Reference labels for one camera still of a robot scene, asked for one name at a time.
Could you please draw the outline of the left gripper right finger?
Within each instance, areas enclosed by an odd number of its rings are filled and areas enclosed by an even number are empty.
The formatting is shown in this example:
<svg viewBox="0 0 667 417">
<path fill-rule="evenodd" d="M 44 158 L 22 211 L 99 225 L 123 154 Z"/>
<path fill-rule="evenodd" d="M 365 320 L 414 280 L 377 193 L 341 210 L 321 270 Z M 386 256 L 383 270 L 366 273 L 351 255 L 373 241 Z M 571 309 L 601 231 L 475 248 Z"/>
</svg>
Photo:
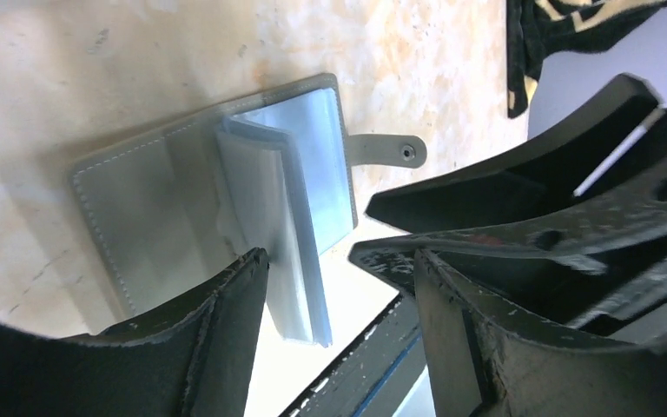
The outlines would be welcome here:
<svg viewBox="0 0 667 417">
<path fill-rule="evenodd" d="M 667 342 L 561 326 L 415 253 L 415 297 L 439 416 L 667 416 Z"/>
</svg>

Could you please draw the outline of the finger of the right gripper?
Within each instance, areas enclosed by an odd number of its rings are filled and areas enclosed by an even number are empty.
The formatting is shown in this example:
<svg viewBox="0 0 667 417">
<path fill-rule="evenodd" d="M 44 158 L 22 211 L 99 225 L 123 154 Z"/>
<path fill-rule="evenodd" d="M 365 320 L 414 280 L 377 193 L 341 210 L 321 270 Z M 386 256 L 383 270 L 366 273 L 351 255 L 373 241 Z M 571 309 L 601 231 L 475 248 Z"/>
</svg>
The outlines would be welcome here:
<svg viewBox="0 0 667 417">
<path fill-rule="evenodd" d="M 379 192 L 370 218 L 407 233 L 520 222 L 577 203 L 574 190 L 659 106 L 642 79 L 613 77 L 563 120 L 473 165 Z"/>
<path fill-rule="evenodd" d="M 520 222 L 356 243 L 357 267 L 404 293 L 426 249 L 546 318 L 583 328 L 667 301 L 667 156 L 610 190 Z"/>
</svg>

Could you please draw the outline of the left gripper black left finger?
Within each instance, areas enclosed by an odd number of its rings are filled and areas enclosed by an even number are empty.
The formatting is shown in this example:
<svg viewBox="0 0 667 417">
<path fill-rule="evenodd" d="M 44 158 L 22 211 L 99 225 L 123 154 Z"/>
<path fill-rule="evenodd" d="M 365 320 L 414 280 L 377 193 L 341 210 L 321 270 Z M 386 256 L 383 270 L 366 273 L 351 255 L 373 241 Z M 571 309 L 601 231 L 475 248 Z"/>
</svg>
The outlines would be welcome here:
<svg viewBox="0 0 667 417">
<path fill-rule="evenodd" d="M 267 292 L 253 248 L 218 275 L 100 334 L 0 323 L 0 416 L 241 416 Z"/>
</svg>

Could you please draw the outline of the black floral blanket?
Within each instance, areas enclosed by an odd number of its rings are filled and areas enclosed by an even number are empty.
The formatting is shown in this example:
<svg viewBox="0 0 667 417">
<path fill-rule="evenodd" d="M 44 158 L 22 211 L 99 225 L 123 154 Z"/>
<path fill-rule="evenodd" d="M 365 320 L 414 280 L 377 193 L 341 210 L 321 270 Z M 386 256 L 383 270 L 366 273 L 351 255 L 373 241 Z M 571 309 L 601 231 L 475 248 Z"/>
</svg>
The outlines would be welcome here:
<svg viewBox="0 0 667 417">
<path fill-rule="evenodd" d="M 507 116 L 522 116 L 537 90 L 544 60 L 559 52 L 606 52 L 667 0 L 514 0 L 506 5 Z"/>
</svg>

